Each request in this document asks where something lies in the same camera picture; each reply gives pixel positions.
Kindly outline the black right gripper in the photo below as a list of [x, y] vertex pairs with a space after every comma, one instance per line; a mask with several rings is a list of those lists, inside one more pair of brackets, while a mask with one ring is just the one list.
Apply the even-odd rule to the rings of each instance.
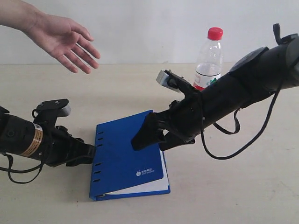
[[144, 121], [131, 140], [135, 151], [159, 143], [161, 151], [195, 143], [203, 122], [201, 93], [194, 93], [182, 101], [173, 101], [169, 109], [145, 116]]

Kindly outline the person's open hand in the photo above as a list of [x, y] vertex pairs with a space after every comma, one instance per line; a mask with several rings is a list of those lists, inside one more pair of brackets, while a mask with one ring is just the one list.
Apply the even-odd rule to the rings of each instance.
[[86, 74], [99, 68], [99, 51], [91, 44], [89, 31], [73, 19], [39, 14], [24, 32], [38, 47], [56, 59], [67, 70]]

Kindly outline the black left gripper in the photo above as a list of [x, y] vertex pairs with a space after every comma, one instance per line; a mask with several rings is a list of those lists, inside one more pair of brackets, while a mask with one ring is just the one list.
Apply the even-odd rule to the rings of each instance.
[[[96, 147], [87, 144], [81, 138], [72, 138], [67, 129], [56, 129], [42, 125], [42, 165], [57, 167], [65, 164], [67, 167], [75, 167], [81, 164], [92, 164], [96, 154]], [[71, 147], [76, 140], [75, 156], [71, 157]]]

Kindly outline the person's bare forearm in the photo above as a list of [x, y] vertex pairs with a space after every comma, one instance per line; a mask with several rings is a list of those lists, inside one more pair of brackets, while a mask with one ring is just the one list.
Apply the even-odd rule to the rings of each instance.
[[43, 13], [22, 0], [0, 1], [0, 25], [24, 33], [29, 32], [43, 17]]

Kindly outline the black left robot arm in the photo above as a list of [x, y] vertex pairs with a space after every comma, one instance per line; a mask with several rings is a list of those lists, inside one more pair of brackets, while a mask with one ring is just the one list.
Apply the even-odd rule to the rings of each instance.
[[69, 108], [35, 109], [34, 121], [27, 121], [0, 109], [0, 151], [44, 162], [50, 167], [91, 164], [95, 146], [74, 138], [64, 126], [57, 126], [59, 117], [70, 114]]

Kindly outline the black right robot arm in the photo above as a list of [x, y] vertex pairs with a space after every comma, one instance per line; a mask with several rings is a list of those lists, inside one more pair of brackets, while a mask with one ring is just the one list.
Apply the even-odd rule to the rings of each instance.
[[161, 150], [193, 144], [203, 130], [221, 118], [299, 85], [299, 36], [277, 37], [274, 48], [261, 47], [240, 59], [225, 75], [199, 91], [170, 70], [158, 82], [184, 94], [162, 112], [149, 113], [132, 138], [134, 150], [155, 143]]

